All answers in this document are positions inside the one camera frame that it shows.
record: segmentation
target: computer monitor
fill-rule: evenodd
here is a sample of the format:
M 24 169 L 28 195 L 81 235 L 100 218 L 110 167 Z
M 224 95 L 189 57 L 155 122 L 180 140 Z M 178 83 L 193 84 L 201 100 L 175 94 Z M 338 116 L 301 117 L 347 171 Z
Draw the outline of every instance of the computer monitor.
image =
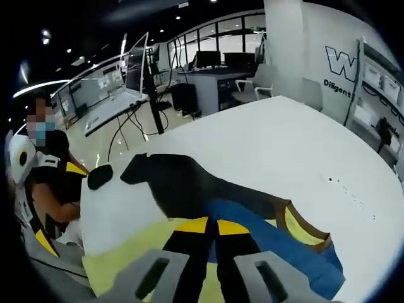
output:
M 126 89 L 131 93 L 143 93 L 143 75 L 146 59 L 148 33 L 141 37 L 129 50 Z
M 256 67 L 255 54 L 248 52 L 226 52 L 225 65 L 234 69 L 254 69 Z
M 220 52 L 196 52 L 196 67 L 206 68 L 208 66 L 221 65 Z

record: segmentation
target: letter w logo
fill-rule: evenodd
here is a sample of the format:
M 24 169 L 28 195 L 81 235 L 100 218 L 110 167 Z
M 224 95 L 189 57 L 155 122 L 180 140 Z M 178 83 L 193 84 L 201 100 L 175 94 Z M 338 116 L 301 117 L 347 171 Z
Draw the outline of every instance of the letter w logo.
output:
M 357 58 L 354 58 L 351 62 L 348 54 L 340 52 L 339 55 L 337 55 L 336 50 L 328 46 L 326 46 L 326 52 L 331 72 L 341 75 L 343 71 L 347 80 L 355 82 L 356 69 L 358 66 Z

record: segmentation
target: glass wall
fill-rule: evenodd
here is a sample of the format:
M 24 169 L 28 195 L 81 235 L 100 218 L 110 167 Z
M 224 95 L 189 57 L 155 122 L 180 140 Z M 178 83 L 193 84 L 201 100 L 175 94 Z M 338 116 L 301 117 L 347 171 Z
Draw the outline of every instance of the glass wall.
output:
M 220 51 L 222 61 L 226 52 L 249 52 L 255 53 L 261 45 L 263 32 L 266 28 L 265 15 L 246 15 L 228 20 L 212 22 L 195 31 L 185 34 L 186 45 L 184 47 L 184 36 L 180 37 L 182 47 L 181 65 L 191 62 L 198 50 Z M 179 44 L 177 41 L 177 56 L 179 57 Z M 170 64 L 175 54 L 174 42 L 169 43 Z M 177 60 L 174 60 L 174 67 L 177 67 Z
M 255 53 L 255 49 L 260 46 L 262 40 L 262 33 L 254 33 L 255 29 L 265 29 L 266 21 L 265 15 L 246 16 L 244 18 L 246 34 L 246 52 Z
M 187 57 L 185 53 L 185 40 L 184 36 L 175 40 L 175 44 L 177 46 L 177 60 L 180 66 L 185 66 L 187 64 Z
M 188 63 L 192 62 L 196 52 L 198 51 L 198 34 L 195 32 L 185 35 L 186 43 L 186 57 L 188 58 Z
M 225 60 L 226 52 L 242 52 L 242 35 L 224 35 L 219 37 L 219 49 L 222 55 L 222 62 Z
M 175 44 L 174 41 L 169 43 L 169 52 L 170 52 L 170 66 L 172 64 L 172 68 L 178 67 L 178 58 L 175 56 Z
M 216 25 L 213 23 L 199 30 L 201 51 L 217 51 Z

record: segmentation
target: window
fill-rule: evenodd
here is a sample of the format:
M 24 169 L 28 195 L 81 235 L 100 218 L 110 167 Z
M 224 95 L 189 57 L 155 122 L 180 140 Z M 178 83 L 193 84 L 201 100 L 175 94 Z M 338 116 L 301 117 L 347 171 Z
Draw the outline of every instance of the window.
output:
M 251 29 L 252 27 L 266 28 L 265 15 L 246 16 L 244 22 L 247 29 Z
M 242 24 L 241 18 L 226 20 L 218 23 L 219 50 L 222 61 L 226 52 L 242 52 Z
M 242 52 L 242 35 L 219 37 L 219 50 L 222 55 L 222 62 L 225 60 L 226 52 Z
M 219 22 L 219 33 L 241 30 L 241 18 L 231 19 Z
M 208 25 L 199 30 L 201 51 L 217 51 L 216 26 Z
M 256 48 L 261 45 L 261 39 L 259 34 L 246 35 L 246 52 L 255 54 Z
M 186 50 L 187 50 L 188 62 L 192 62 L 192 60 L 196 55 L 196 52 L 198 51 L 198 36 L 196 34 L 196 31 L 187 34 L 186 40 L 187 40 Z
M 181 66 L 185 66 L 187 64 L 187 56 L 185 55 L 185 41 L 184 41 L 184 36 L 178 38 L 175 40 L 175 43 L 177 45 L 177 58 L 178 58 L 178 63 Z
M 262 33 L 254 33 L 252 28 L 266 28 L 265 15 L 247 16 L 246 24 L 246 52 L 255 53 L 255 49 L 261 45 Z
M 169 52 L 170 52 L 170 66 L 172 64 L 172 68 L 177 68 L 178 67 L 178 64 L 177 64 L 178 58 L 176 58 L 176 56 L 175 56 L 174 41 L 169 43 Z

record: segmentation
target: desk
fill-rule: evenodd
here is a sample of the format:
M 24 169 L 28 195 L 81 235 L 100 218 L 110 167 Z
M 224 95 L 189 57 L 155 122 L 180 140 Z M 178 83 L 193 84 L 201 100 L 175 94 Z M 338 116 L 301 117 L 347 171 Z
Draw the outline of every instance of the desk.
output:
M 129 92 L 122 92 L 115 98 L 97 107 L 88 114 L 84 135 L 88 137 L 116 117 L 130 111 L 136 104 L 146 102 L 148 95 L 132 95 Z
M 116 247 L 139 227 L 164 218 L 147 184 L 130 190 L 119 180 L 138 153 L 189 155 L 226 181 L 291 199 L 308 222 L 331 233 L 346 278 L 335 300 L 363 302 L 403 247 L 404 195 L 383 159 L 329 117 L 275 97 L 204 117 L 143 143 L 111 163 L 114 178 L 98 191 L 90 191 L 84 181 L 86 254 Z
M 177 73 L 177 81 L 195 85 L 198 107 L 204 115 L 214 114 L 220 110 L 232 107 L 230 100 L 226 100 L 225 91 L 235 92 L 237 87 L 234 80 L 246 79 L 253 76 L 248 72 L 235 71 L 232 69 L 203 69 L 201 71 L 188 71 Z

